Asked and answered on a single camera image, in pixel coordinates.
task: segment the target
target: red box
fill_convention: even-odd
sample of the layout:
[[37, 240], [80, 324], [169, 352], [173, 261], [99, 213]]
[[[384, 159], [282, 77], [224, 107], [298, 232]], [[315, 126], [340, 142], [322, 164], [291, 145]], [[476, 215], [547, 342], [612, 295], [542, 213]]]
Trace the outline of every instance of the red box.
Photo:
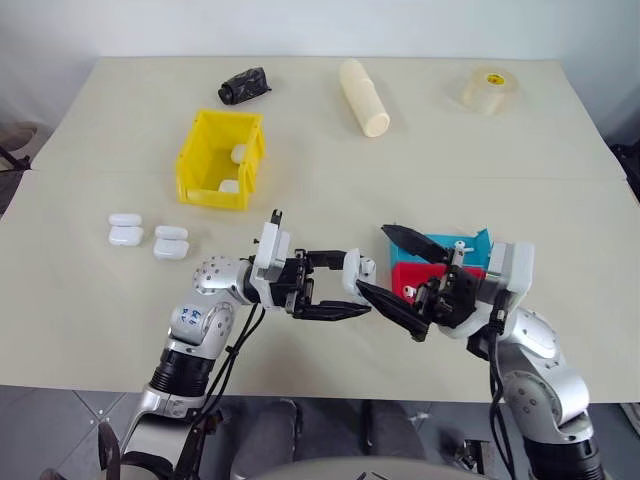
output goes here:
[[[485, 276], [485, 271], [480, 267], [464, 267], [464, 269], [480, 279]], [[443, 263], [398, 262], [391, 271], [391, 290], [409, 303], [413, 303], [412, 298], [403, 295], [402, 289], [406, 286], [418, 288], [418, 285], [426, 283], [431, 277], [441, 277], [445, 270], [446, 265]]]

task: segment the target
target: white wall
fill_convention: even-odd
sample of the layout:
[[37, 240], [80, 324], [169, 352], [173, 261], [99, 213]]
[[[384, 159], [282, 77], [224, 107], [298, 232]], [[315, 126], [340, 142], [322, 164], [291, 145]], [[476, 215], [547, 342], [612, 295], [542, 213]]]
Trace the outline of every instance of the white wall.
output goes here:
[[639, 20], [637, 0], [4, 0], [0, 118], [55, 126], [101, 55], [559, 58], [603, 136], [626, 140]]

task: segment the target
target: white object in bin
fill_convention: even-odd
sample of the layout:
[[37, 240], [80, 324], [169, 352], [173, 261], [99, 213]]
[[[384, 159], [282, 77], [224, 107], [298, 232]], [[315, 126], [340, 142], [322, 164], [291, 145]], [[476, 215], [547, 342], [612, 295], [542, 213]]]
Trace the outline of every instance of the white object in bin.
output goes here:
[[236, 165], [240, 165], [246, 151], [247, 146], [244, 143], [239, 143], [231, 150], [231, 161]]
[[406, 298], [413, 298], [416, 296], [417, 290], [410, 285], [405, 285], [402, 293]]
[[218, 191], [225, 193], [238, 193], [240, 191], [240, 184], [237, 180], [223, 180], [220, 182]]

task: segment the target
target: gray floor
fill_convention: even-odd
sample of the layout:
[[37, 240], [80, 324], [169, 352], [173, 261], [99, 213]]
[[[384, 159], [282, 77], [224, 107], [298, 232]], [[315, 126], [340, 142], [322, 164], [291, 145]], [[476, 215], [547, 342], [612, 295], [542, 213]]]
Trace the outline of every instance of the gray floor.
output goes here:
[[[137, 401], [136, 394], [79, 392], [0, 386], [0, 478], [37, 479], [55, 467], [69, 480], [91, 480], [98, 472], [97, 424], [105, 420], [122, 437]], [[227, 397], [231, 423], [207, 441], [202, 479], [224, 478], [252, 418], [268, 398]], [[303, 429], [296, 458], [360, 455], [360, 401], [296, 399]], [[448, 463], [452, 445], [463, 438], [490, 439], [486, 404], [403, 402], [425, 446], [426, 458]], [[590, 409], [603, 458], [616, 480], [638, 478], [640, 438], [617, 405]], [[518, 476], [527, 478], [527, 463], [511, 417], [510, 438]]]

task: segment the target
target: black cable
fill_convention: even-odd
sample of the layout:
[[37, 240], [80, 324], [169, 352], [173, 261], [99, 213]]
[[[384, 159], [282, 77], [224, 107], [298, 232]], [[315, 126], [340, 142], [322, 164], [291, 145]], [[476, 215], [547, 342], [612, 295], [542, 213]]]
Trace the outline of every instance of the black cable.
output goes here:
[[[218, 371], [216, 378], [211, 384], [211, 387], [209, 387], [209, 390], [207, 391], [204, 405], [200, 409], [200, 413], [193, 419], [194, 425], [198, 424], [199, 422], [202, 421], [202, 419], [206, 418], [215, 409], [215, 407], [218, 405], [218, 403], [222, 399], [222, 396], [224, 395], [224, 391], [227, 388], [227, 384], [229, 383], [229, 379], [231, 378], [231, 371], [233, 370], [233, 365], [235, 364], [236, 358], [240, 353], [240, 348], [242, 348], [242, 345], [244, 345], [244, 343], [249, 339], [249, 337], [253, 334], [253, 332], [256, 331], [260, 323], [262, 323], [262, 320], [264, 319], [264, 316], [266, 314], [266, 310], [263, 308], [262, 312], [260, 312], [260, 317], [258, 317], [258, 320], [256, 321], [256, 323], [249, 329], [257, 307], [258, 305], [255, 304], [251, 308], [251, 312], [249, 313], [249, 316], [245, 321], [244, 327], [242, 328], [242, 331], [240, 332], [240, 335], [238, 336], [236, 343], [234, 343], [233, 346], [226, 348], [227, 357], [225, 358], [224, 363], [220, 367], [220, 370]], [[220, 385], [220, 390], [216, 394], [213, 401], [209, 403], [209, 400], [213, 395], [213, 391], [218, 386], [218, 383], [220, 383], [220, 379], [222, 378], [223, 375], [224, 375], [224, 379], [222, 381], [222, 385]]]
[[[504, 386], [502, 385], [500, 372], [498, 371], [498, 356], [496, 348], [496, 344], [498, 341], [498, 332], [491, 332], [488, 340], [490, 371], [489, 382], [491, 386], [491, 393], [493, 395], [491, 405], [489, 407], [489, 425], [491, 426], [491, 433], [493, 435], [493, 440], [496, 444], [496, 448], [498, 449], [498, 453], [500, 454], [500, 458], [502, 458], [502, 462], [509, 472], [509, 476], [511, 477], [511, 479], [515, 480], [516, 473], [515, 462], [513, 460], [513, 452], [511, 450], [509, 434], [507, 432], [504, 417], [502, 415], [502, 411], [500, 410], [500, 400], [502, 399], [502, 396], [504, 394]], [[496, 420], [500, 429], [500, 437], [498, 436], [498, 432], [496, 431]], [[502, 439], [502, 443], [504, 443], [504, 449], [502, 448], [500, 439]]]

